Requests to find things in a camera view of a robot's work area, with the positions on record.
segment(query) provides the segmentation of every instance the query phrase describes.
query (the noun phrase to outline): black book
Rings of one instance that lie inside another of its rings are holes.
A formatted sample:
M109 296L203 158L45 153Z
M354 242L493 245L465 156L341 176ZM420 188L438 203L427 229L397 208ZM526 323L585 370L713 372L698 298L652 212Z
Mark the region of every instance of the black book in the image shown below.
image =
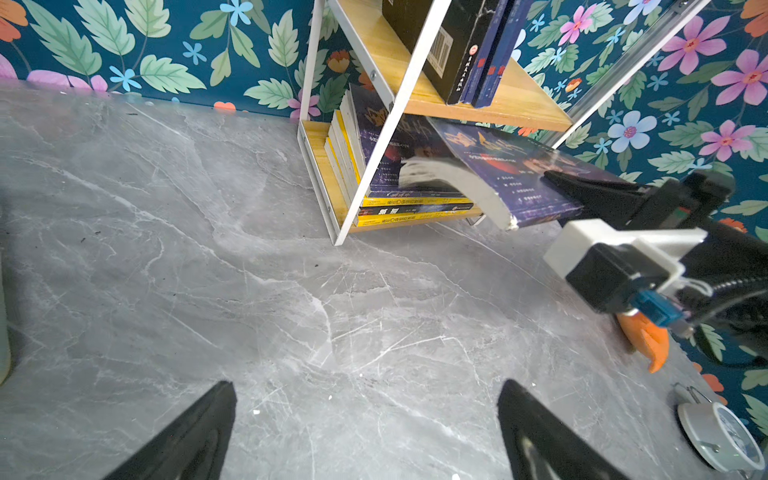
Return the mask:
M452 0L424 73L446 104L460 102L499 0ZM413 52L432 2L383 0L382 13L400 41Z

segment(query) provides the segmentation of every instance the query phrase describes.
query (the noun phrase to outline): shelf post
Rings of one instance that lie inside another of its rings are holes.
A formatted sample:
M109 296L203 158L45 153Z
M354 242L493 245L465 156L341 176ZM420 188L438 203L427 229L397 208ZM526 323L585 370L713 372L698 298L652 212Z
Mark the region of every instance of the shelf post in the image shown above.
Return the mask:
M299 121L310 119L310 97L312 96L312 82L315 81L315 62L317 59L317 46L320 43L320 28L323 25L323 10L326 8L326 0L315 0L312 10L312 25L310 26L310 45L306 50L306 63L304 68L304 85L301 91L301 107L299 109Z
M419 40L416 41L416 46L413 48L411 61L408 63L406 73L403 75L402 82L400 83L400 88L397 91L397 95L395 95L395 101L392 103L392 106L389 109L389 115L387 116L387 119L384 122L384 126L382 127L382 131L379 134L379 140L373 147L373 152L371 152L371 158L368 160L366 171L360 179L360 185L357 187L357 192L355 192L355 197L352 199L352 203L349 205L349 211L347 212L346 218L344 219L344 224L341 226L339 236L336 238L336 242L334 243L334 245L337 247L344 243L346 235L349 232L349 229L352 227L352 223L357 216L357 211L360 208L360 204L362 204L362 199L368 192L368 187L371 184L371 180L373 180L373 175L379 168L379 163L384 156L384 151L389 146L389 141L392 139L392 135L395 133L395 128L400 122L402 114L406 111L406 105L408 104L408 100L411 98L411 93L413 93L413 88L416 86L416 81L419 79L419 75L422 73L422 68L424 68L424 63L426 62L427 55L429 54L429 49L435 42L435 38L437 37L440 25L442 25L442 21L445 18L445 13L448 11L448 7L450 5L451 0L434 0L432 2L432 6L429 8L429 13L427 14L427 18L424 21L424 26L422 27L422 32L419 34Z

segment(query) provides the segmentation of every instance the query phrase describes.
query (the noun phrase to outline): flower center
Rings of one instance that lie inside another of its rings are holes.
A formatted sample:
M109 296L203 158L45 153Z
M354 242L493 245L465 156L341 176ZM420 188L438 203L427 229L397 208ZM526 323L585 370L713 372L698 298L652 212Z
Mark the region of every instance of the flower center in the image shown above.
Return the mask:
M756 81L760 81L762 77L763 77L763 72L755 70L750 74L744 75L744 79L742 81L745 84L753 84Z
M696 47L698 47L700 43L701 41L698 38L692 38L691 40L688 41L688 43L685 44L683 49L685 50L686 53L690 51L694 51L696 50Z

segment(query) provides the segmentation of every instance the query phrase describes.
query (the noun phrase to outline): stack of books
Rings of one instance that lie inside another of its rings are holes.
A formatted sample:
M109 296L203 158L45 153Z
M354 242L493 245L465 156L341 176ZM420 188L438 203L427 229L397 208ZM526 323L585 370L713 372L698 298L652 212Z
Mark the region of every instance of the stack of books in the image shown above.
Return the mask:
M339 110L333 112L325 150L347 208L386 118L387 110L377 93L358 85L350 85ZM430 147L441 144L433 136L434 131L424 117L403 115L362 201L355 226L449 217L472 210L472 201L447 185L399 186L403 161L448 154L445 148Z
M533 0L452 0L424 73L446 104L488 107ZM413 52L431 2L386 0L382 13Z

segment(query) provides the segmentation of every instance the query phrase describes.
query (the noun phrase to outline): small blue flower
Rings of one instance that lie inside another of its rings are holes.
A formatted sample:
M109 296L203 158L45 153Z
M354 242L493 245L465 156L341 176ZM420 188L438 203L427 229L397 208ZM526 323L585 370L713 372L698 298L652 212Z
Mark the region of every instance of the small blue flower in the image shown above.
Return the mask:
M200 59L202 61L208 61L207 58L205 58L201 53L199 53L200 50L203 48L203 45L196 43L194 44L194 48L192 48L192 45L186 43L185 41L182 41L181 43L183 43L184 48L188 50L184 52L183 55L187 58L192 58L192 62L194 62L195 65L197 65L197 59Z
M664 119L661 121L661 123L667 124L671 127L674 122L680 121L680 119L677 118L679 115L680 115L679 110L674 112L673 114L670 114L669 112L667 112L666 114L664 114Z
M619 40L621 40L621 36L626 33L626 30L622 30L621 27L619 27L612 36L608 37L608 42L610 43L618 43Z
M116 67L110 67L109 69L112 70L112 73L114 73L115 75L114 77L109 77L109 80L113 81L114 83L123 82L123 89L125 91L131 91L131 87L141 88L141 85L139 85L139 82L135 80L131 80L133 77L136 76L133 68L127 69L125 73L120 73L120 71L117 70Z
M563 59L563 54L565 53L564 48L558 48L558 50L552 55L552 63L560 63L560 60Z
M614 109L611 109L611 114L608 115L606 118L608 119L608 124L613 125L614 123L621 123L621 115L624 114L623 110L619 110L619 112L616 112Z
M669 85L670 82L664 80L668 75L669 74L667 72L664 72L659 77L657 77L656 75L651 75L650 81L648 82L648 86L653 87L654 91L659 91L659 87L663 87L664 85Z
M654 67L658 67L659 62L662 61L663 59L664 59L664 56L657 51L656 55L651 57L651 59L648 61L648 63L645 64L645 66L650 67L651 65L653 65Z
M248 15L245 15L245 12L248 12L249 10L253 9L253 3L251 2L243 2L240 3L240 0L231 0L232 5L228 3L222 3L219 5L219 9L222 12L231 13L232 17L230 18L230 23L233 27L237 27L237 19L243 21L245 25L250 25L250 18L248 18Z
M531 31L538 31L540 27L544 26L544 14L541 14L541 17L538 19L534 19L533 25L531 26Z
M606 154L608 153L608 147L610 147L612 143L614 143L613 140L608 140L607 138L603 137L594 145L594 148L598 151L599 154Z
M710 168L712 168L712 164L705 165L704 164L704 159L702 157L700 157L698 160L690 162L687 165L687 167L688 168L692 168L694 170L709 170Z

